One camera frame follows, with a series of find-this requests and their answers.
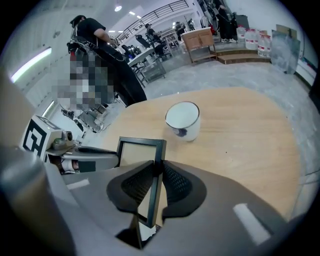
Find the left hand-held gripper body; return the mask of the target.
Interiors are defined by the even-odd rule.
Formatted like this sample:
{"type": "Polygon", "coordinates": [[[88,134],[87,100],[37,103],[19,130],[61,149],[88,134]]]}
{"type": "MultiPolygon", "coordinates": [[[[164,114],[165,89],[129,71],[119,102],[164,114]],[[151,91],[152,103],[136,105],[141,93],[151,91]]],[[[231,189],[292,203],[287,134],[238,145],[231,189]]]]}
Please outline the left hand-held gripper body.
{"type": "Polygon", "coordinates": [[[21,139],[21,147],[32,152],[42,162],[51,163],[58,167],[60,173],[64,172],[62,158],[47,154],[52,148],[55,139],[62,138],[63,130],[43,116],[33,115],[21,139]]]}

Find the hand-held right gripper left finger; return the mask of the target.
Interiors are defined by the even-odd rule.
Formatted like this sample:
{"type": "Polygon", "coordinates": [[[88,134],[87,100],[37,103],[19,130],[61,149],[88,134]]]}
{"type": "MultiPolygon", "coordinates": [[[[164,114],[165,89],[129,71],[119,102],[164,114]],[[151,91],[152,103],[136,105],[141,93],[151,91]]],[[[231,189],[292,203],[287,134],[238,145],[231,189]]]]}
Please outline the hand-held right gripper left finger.
{"type": "Polygon", "coordinates": [[[45,163],[47,193],[54,201],[50,214],[63,245],[56,249],[63,256],[156,256],[142,247],[136,211],[120,211],[113,200],[136,201],[121,195],[121,184],[107,188],[121,175],[148,171],[153,161],[139,162],[97,172],[60,175],[54,164],[45,163]]]}

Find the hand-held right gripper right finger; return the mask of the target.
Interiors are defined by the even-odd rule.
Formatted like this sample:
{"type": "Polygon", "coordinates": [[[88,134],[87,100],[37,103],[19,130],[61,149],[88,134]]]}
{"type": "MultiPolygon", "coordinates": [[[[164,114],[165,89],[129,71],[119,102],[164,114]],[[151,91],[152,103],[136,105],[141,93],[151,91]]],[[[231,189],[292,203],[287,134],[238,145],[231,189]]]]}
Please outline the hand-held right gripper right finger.
{"type": "Polygon", "coordinates": [[[265,200],[225,176],[164,161],[168,205],[151,256],[253,256],[287,226],[265,200]]]}

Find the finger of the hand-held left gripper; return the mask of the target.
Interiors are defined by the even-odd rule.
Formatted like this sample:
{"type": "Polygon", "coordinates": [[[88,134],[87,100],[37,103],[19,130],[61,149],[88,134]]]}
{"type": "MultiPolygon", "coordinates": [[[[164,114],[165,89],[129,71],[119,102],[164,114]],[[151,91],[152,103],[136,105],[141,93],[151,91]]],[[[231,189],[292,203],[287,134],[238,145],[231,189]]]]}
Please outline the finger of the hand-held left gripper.
{"type": "Polygon", "coordinates": [[[78,170],[80,173],[112,169],[119,163],[119,158],[114,153],[72,152],[63,154],[63,159],[78,162],[78,170]]]}
{"type": "Polygon", "coordinates": [[[102,148],[96,148],[96,147],[77,146],[75,148],[75,151],[79,152],[79,153],[85,153],[85,154],[112,154],[112,155],[117,154],[115,151],[108,150],[108,149],[102,149],[102,148]]]}

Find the brown picture frame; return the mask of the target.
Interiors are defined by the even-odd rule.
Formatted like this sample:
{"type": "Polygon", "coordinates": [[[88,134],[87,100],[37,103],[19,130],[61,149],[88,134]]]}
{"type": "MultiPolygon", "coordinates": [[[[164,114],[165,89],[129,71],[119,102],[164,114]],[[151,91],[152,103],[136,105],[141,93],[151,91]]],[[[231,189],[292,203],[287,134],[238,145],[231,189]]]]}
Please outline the brown picture frame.
{"type": "Polygon", "coordinates": [[[137,204],[131,232],[136,231],[142,249],[163,225],[162,211],[167,206],[167,193],[160,168],[165,160],[167,142],[163,139],[120,137],[117,147],[119,167],[152,161],[124,183],[124,192],[137,204]]]}

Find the wooden coffee table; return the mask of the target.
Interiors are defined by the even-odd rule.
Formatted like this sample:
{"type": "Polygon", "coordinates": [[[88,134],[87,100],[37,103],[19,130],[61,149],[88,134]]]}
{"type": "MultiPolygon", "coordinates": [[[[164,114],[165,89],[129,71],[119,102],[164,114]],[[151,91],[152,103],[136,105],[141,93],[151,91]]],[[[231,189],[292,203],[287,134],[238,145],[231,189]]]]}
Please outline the wooden coffee table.
{"type": "Polygon", "coordinates": [[[120,137],[166,140],[167,160],[231,178],[289,219],[301,174],[292,128],[268,97],[244,87],[212,88],[150,99],[127,107],[107,129],[104,149],[120,137]],[[200,110],[200,132],[179,139],[165,122],[175,103],[190,101],[200,110]]]}

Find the long white tube light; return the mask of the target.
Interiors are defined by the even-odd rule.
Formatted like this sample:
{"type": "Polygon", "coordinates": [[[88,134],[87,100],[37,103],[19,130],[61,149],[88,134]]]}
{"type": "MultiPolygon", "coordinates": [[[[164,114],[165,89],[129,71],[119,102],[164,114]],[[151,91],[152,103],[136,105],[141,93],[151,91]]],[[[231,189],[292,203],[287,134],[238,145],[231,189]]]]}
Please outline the long white tube light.
{"type": "Polygon", "coordinates": [[[36,63],[47,57],[52,53],[52,48],[48,47],[30,60],[28,60],[25,64],[23,64],[11,77],[10,80],[12,83],[15,83],[25,72],[27,72],[31,67],[33,67],[36,63]]]}
{"type": "Polygon", "coordinates": [[[48,113],[52,110],[52,108],[55,106],[56,102],[53,100],[48,107],[45,109],[45,111],[42,113],[42,117],[46,117],[48,113]]]}

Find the white mug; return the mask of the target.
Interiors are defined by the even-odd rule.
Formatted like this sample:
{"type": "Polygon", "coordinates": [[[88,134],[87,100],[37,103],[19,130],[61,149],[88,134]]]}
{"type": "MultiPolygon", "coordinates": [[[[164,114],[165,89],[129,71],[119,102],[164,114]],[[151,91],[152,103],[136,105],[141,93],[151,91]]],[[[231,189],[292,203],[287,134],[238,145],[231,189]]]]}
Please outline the white mug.
{"type": "Polygon", "coordinates": [[[200,133],[200,109],[191,101],[175,103],[167,110],[165,122],[179,139],[192,142],[200,133]]]}

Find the white office desk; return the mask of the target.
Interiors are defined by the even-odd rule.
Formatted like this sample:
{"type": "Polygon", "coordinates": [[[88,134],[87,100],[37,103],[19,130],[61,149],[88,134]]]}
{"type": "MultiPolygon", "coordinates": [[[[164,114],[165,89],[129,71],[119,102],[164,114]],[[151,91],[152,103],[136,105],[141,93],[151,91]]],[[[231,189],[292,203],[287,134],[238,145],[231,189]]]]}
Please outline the white office desk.
{"type": "Polygon", "coordinates": [[[150,65],[155,66],[159,70],[161,76],[165,78],[166,74],[162,62],[160,61],[160,57],[155,53],[155,50],[153,48],[146,49],[127,63],[143,88],[146,87],[144,82],[149,82],[149,79],[143,75],[143,70],[147,68],[147,64],[145,63],[147,56],[151,57],[152,63],[150,65]]]}

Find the wooden cabinet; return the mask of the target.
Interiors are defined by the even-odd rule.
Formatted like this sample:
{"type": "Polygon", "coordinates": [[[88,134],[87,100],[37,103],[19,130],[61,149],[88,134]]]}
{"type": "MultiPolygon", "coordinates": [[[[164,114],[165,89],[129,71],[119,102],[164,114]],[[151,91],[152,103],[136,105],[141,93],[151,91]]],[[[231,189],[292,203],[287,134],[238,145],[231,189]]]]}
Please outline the wooden cabinet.
{"type": "Polygon", "coordinates": [[[188,52],[192,64],[204,60],[214,58],[218,61],[218,55],[215,47],[213,34],[210,27],[191,30],[181,35],[186,50],[188,52]],[[208,53],[204,56],[193,57],[192,51],[200,49],[208,49],[208,53]]]}

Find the black balcony railing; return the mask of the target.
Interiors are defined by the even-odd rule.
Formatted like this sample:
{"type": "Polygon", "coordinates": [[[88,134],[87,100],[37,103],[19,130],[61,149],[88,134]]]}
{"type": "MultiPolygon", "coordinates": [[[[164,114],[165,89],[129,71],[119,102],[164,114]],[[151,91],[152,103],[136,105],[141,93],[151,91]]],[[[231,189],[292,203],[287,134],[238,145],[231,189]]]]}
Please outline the black balcony railing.
{"type": "Polygon", "coordinates": [[[119,33],[115,38],[122,43],[124,40],[128,39],[134,34],[134,32],[139,31],[145,27],[145,24],[151,24],[154,21],[164,18],[167,15],[176,13],[178,11],[186,10],[189,8],[186,0],[178,0],[173,3],[166,4],[156,10],[153,10],[146,15],[137,18],[135,22],[130,24],[123,32],[119,33]]]}

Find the wooden platform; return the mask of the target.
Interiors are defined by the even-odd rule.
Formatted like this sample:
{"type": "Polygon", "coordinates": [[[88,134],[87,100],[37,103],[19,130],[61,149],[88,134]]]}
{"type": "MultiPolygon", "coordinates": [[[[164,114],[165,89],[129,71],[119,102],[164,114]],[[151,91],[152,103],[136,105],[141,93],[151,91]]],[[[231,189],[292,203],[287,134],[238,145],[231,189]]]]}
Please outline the wooden platform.
{"type": "Polygon", "coordinates": [[[217,60],[224,65],[240,63],[270,63],[269,57],[258,55],[257,50],[250,49],[223,49],[217,51],[217,60]]]}

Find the blue painting canvas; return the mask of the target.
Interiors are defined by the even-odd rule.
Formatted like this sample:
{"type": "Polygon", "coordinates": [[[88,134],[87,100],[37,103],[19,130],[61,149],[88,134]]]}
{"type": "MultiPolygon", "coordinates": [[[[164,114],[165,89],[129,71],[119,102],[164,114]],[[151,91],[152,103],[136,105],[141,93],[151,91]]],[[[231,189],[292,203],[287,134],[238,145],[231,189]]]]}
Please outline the blue painting canvas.
{"type": "Polygon", "coordinates": [[[293,75],[298,66],[301,42],[291,28],[286,31],[272,30],[270,61],[285,74],[293,75]]]}

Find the row of clear water jugs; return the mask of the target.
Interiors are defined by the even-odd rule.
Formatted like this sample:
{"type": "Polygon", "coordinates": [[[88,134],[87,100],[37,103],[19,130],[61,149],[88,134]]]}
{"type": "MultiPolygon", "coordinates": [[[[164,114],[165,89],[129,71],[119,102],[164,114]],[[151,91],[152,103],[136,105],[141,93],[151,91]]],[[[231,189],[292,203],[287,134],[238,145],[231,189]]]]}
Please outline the row of clear water jugs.
{"type": "Polygon", "coordinates": [[[272,39],[266,30],[238,25],[236,32],[237,42],[244,44],[247,50],[255,50],[260,57],[270,58],[272,39]]]}

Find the brown board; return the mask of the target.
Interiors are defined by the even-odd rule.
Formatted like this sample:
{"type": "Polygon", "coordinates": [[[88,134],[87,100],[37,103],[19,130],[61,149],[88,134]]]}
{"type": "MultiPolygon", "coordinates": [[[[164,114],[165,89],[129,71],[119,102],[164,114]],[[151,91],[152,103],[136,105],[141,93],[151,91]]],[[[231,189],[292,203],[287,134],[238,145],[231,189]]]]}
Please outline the brown board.
{"type": "Polygon", "coordinates": [[[278,32],[281,32],[287,36],[289,36],[290,38],[293,39],[297,39],[297,31],[293,28],[284,26],[284,25],[280,25],[280,24],[276,24],[276,30],[278,32]]]}

